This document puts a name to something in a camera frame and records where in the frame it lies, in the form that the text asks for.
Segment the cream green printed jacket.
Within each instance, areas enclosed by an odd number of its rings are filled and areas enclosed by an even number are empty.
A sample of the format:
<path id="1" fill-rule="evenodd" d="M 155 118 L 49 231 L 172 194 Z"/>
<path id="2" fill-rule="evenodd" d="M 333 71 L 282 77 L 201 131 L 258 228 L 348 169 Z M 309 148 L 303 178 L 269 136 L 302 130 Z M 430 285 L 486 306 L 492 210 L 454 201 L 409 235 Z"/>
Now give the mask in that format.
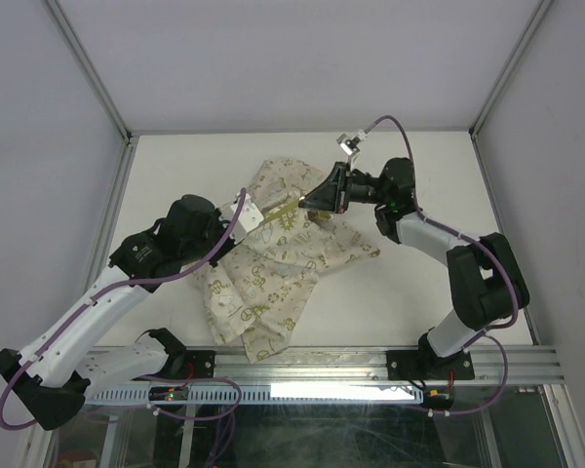
<path id="1" fill-rule="evenodd" d="M 215 343 L 242 340 L 251 363 L 290 345 L 323 274 L 380 254 L 378 245 L 342 216 L 294 206 L 325 177 L 301 160 L 265 160 L 248 188 L 265 223 L 217 265 L 192 276 Z"/>

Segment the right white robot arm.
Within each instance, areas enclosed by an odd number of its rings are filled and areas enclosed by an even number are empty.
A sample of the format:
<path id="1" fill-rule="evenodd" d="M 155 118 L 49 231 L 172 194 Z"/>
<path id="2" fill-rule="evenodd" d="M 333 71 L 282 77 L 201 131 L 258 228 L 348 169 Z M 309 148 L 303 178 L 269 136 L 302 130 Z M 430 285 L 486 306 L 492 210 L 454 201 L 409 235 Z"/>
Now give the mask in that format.
<path id="1" fill-rule="evenodd" d="M 304 210 L 332 214 L 345 213 L 352 203 L 374 207 L 382 236 L 429 255 L 448 270 L 452 308 L 418 340 L 416 364 L 424 375 L 443 374 L 453 355 L 527 306 L 527 285 L 506 237 L 497 232 L 473 237 L 423 214 L 410 159 L 390 159 L 378 177 L 337 162 L 299 201 Z"/>

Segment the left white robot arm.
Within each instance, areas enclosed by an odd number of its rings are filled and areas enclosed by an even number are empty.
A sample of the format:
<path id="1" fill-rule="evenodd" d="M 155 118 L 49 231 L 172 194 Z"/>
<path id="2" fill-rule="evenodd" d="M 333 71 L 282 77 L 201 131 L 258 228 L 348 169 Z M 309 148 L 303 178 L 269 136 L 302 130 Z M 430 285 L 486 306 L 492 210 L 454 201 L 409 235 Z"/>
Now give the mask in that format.
<path id="1" fill-rule="evenodd" d="M 48 330 L 20 350 L 0 351 L 0 427 L 38 425 L 53 431 L 88 399 L 118 384 L 147 377 L 189 375 L 186 347 L 165 328 L 98 357 L 91 349 L 128 312 L 162 285 L 222 258 L 241 241 L 249 202 L 245 189 L 225 210 L 184 195 L 145 230 L 128 236 L 86 292 Z"/>

